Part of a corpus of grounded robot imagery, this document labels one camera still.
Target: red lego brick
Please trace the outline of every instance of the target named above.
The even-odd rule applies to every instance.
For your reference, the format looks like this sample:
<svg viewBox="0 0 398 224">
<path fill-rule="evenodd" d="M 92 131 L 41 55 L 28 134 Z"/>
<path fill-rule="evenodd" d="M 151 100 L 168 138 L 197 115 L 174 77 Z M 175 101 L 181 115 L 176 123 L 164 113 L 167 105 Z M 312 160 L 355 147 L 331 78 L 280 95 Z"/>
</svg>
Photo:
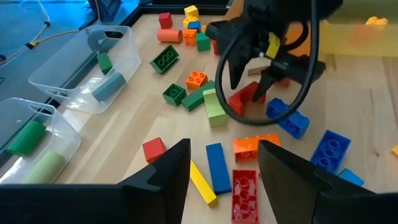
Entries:
<svg viewBox="0 0 398 224">
<path fill-rule="evenodd" d="M 257 171 L 232 170 L 232 223 L 259 223 Z"/>
<path fill-rule="evenodd" d="M 159 23 L 162 29 L 169 29 L 173 25 L 172 16 L 169 12 L 159 14 Z"/>
<path fill-rule="evenodd" d="M 166 151 L 166 147 L 161 138 L 155 138 L 142 144 L 144 149 L 145 160 L 148 163 L 154 162 L 159 156 Z"/>
<path fill-rule="evenodd" d="M 234 95 L 230 96 L 229 107 L 238 115 L 243 116 L 244 104 L 252 102 L 254 92 L 256 92 L 258 86 L 258 82 L 252 82 Z M 266 102 L 266 94 L 264 94 L 264 96 L 262 96 L 257 102 L 264 104 Z"/>
</svg>

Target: cable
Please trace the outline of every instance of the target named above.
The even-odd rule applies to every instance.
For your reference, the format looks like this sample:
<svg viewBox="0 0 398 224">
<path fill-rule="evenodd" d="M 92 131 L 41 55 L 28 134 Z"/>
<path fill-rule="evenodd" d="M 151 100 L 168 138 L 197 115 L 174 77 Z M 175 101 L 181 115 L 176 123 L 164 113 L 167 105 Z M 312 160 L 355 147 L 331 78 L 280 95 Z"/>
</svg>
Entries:
<svg viewBox="0 0 398 224">
<path fill-rule="evenodd" d="M 248 124 L 248 125 L 255 125 L 255 126 L 263 126 L 263 125 L 270 125 L 276 124 L 278 121 L 289 117 L 292 113 L 294 113 L 299 106 L 304 101 L 310 87 L 312 84 L 312 80 L 315 75 L 315 69 L 318 60 L 318 48 L 319 48 L 319 19 L 317 14 L 317 0 L 311 0 L 311 51 L 310 51 L 310 63 L 308 64 L 308 74 L 305 77 L 305 81 L 301 86 L 299 93 L 297 94 L 296 98 L 294 99 L 293 103 L 289 106 L 289 109 L 281 114 L 274 120 L 265 119 L 265 120 L 253 120 L 244 117 L 240 117 L 237 115 L 227 104 L 223 86 L 222 86 L 222 76 L 223 70 L 228 58 L 229 53 L 231 52 L 232 47 L 236 44 L 236 42 L 242 37 L 243 33 L 240 33 L 237 37 L 235 37 L 231 43 L 227 46 L 224 54 L 221 56 L 220 61 L 218 62 L 217 71 L 216 71 L 216 95 L 218 101 L 220 102 L 221 107 L 224 109 L 226 114 L 230 115 L 236 121 Z"/>
</svg>

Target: green block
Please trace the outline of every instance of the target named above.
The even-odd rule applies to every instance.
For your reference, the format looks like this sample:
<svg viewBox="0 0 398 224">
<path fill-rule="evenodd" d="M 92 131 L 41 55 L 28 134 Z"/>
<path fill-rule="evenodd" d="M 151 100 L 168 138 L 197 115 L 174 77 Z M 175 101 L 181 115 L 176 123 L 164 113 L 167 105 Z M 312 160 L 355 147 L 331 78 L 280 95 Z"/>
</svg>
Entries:
<svg viewBox="0 0 398 224">
<path fill-rule="evenodd" d="M 164 73 L 169 69 L 175 61 L 178 59 L 178 52 L 173 48 L 173 46 L 167 46 L 160 54 L 156 56 L 149 64 L 155 69 L 159 74 Z"/>
<path fill-rule="evenodd" d="M 193 91 L 187 97 L 182 100 L 182 106 L 188 111 L 192 111 L 201 105 L 205 100 L 203 99 L 203 91 L 209 90 L 215 87 L 213 80 L 209 80 L 206 84 L 201 86 L 199 89 Z"/>
<path fill-rule="evenodd" d="M 179 106 L 182 99 L 184 99 L 186 96 L 187 92 L 185 89 L 174 83 L 163 92 L 163 98 L 166 100 L 166 102 L 174 106 Z"/>
<path fill-rule="evenodd" d="M 104 75 L 108 74 L 108 72 L 112 69 L 112 63 L 108 55 L 105 52 L 98 54 L 97 61 L 102 73 Z"/>
</svg>

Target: yellow lego brick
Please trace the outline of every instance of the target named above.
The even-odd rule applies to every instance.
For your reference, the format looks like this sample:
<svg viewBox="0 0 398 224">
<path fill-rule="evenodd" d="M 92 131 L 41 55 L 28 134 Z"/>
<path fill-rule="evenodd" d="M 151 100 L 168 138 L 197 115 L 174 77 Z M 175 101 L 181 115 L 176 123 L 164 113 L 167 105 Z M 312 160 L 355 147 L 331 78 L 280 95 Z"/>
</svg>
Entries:
<svg viewBox="0 0 398 224">
<path fill-rule="evenodd" d="M 207 184 L 205 178 L 199 172 L 196 165 L 191 161 L 191 170 L 190 177 L 192 182 L 195 184 L 199 193 L 207 203 L 207 205 L 212 208 L 218 204 L 217 196 L 214 194 L 214 191 L 210 188 L 209 184 Z"/>
</svg>

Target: wooden surface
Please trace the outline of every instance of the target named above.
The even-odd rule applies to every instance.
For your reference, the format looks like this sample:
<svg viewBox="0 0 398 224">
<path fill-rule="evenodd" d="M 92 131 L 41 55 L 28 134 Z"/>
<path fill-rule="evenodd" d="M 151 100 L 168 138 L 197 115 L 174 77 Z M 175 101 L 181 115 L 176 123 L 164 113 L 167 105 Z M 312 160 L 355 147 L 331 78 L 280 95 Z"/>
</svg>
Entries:
<svg viewBox="0 0 398 224">
<path fill-rule="evenodd" d="M 172 16 L 174 27 L 182 28 L 183 16 Z M 221 17 L 201 16 L 202 23 Z M 204 105 L 191 113 L 182 106 L 166 104 L 162 92 L 172 83 L 185 87 L 185 79 L 193 70 L 203 71 L 214 79 L 218 57 L 213 51 L 198 53 L 196 47 L 173 44 L 180 60 L 165 74 L 158 75 L 149 65 L 167 44 L 155 39 L 159 27 L 156 15 L 142 16 L 132 27 L 142 63 L 113 105 L 104 113 L 88 115 L 65 110 L 64 116 L 79 130 L 83 142 L 75 157 L 57 179 L 57 183 L 117 183 L 147 165 L 141 144 L 161 137 L 167 147 L 181 138 L 192 140 L 192 159 L 211 185 L 205 146 L 221 142 L 229 174 L 232 169 L 257 169 L 256 162 L 235 164 L 232 140 L 258 134 L 275 133 L 282 147 L 309 159 L 326 129 L 352 139 L 340 170 L 347 167 L 364 179 L 375 192 L 398 191 L 398 158 L 391 153 L 398 144 L 396 104 L 398 94 L 398 62 L 379 57 L 325 57 L 328 70 L 316 81 L 300 112 L 311 123 L 304 137 L 297 141 L 278 126 L 251 127 L 230 119 L 225 127 L 210 128 Z M 247 67 L 266 65 L 255 60 Z M 238 89 L 256 75 L 243 75 Z M 228 72 L 223 84 L 229 88 Z M 288 89 L 272 87 L 267 102 L 274 97 L 292 102 L 300 86 Z M 249 105 L 249 116 L 264 118 L 264 106 Z M 260 223 L 275 223 L 264 187 L 258 185 Z M 183 223 L 229 223 L 231 194 L 219 196 L 220 204 L 208 208 L 190 182 Z"/>
</svg>

